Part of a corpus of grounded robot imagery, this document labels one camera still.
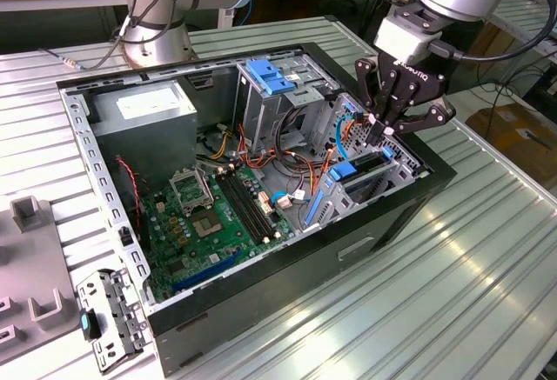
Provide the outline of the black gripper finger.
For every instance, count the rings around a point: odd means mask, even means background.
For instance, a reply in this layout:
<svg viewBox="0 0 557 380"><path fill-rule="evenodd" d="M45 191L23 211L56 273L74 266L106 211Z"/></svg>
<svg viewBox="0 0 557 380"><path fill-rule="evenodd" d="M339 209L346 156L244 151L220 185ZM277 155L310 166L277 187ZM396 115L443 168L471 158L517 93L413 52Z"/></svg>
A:
<svg viewBox="0 0 557 380"><path fill-rule="evenodd" d="M427 104L425 113L406 115L412 107ZM406 134L441 126L456 114L453 106L444 98L443 84L418 84L410 82L396 89L387 105L385 134Z"/></svg>
<svg viewBox="0 0 557 380"><path fill-rule="evenodd" d="M368 113L371 129L366 142L376 145L386 130L386 115L391 108L391 96L399 80L397 69L381 69L379 57L363 57L355 62L359 100Z"/></svg>

